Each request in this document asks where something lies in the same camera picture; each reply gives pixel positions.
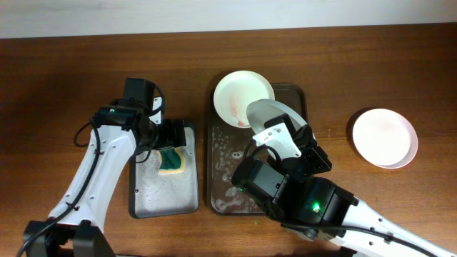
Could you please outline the green yellow sponge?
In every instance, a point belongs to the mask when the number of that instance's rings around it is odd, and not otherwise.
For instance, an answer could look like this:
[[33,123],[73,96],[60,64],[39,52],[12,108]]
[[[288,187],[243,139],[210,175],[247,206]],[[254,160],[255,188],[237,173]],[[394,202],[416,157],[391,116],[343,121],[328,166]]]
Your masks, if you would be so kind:
[[185,169],[185,158],[177,148],[159,151],[159,174],[182,173]]

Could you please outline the light green plate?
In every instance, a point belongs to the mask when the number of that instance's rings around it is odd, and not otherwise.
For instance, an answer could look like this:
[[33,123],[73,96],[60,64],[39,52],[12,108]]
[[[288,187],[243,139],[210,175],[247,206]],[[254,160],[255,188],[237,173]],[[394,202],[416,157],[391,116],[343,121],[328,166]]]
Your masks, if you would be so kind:
[[299,130],[302,126],[308,124],[305,119],[292,108],[272,99],[260,99],[252,102],[246,109],[249,126],[255,134],[266,129],[265,123],[267,121],[282,114],[287,114],[290,117],[293,127],[296,130]]

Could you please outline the pinkish white plate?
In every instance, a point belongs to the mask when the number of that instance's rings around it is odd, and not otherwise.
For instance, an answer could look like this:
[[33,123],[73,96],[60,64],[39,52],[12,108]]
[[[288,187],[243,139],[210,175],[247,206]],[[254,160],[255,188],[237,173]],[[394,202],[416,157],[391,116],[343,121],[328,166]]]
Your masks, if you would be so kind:
[[374,166],[402,168],[416,157],[418,136],[410,121],[389,109],[363,112],[352,127],[357,152]]

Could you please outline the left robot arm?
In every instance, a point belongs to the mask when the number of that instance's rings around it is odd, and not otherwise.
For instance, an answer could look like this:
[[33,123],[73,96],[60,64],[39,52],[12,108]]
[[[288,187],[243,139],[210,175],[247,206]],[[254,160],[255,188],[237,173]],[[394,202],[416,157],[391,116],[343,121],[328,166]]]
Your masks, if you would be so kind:
[[87,123],[91,137],[71,185],[46,221],[30,221],[18,256],[113,256],[104,221],[124,166],[157,151],[162,171],[182,171],[183,121],[152,121],[166,110],[162,90],[128,78],[121,98],[102,106]]

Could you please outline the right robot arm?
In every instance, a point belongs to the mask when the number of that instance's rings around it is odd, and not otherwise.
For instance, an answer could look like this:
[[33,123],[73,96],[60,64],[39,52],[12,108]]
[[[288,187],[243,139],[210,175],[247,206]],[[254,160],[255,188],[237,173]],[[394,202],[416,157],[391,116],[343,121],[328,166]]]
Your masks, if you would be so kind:
[[390,222],[364,201],[321,178],[331,162],[311,127],[291,114],[248,115],[255,150],[246,149],[231,182],[285,229],[365,256],[452,256]]

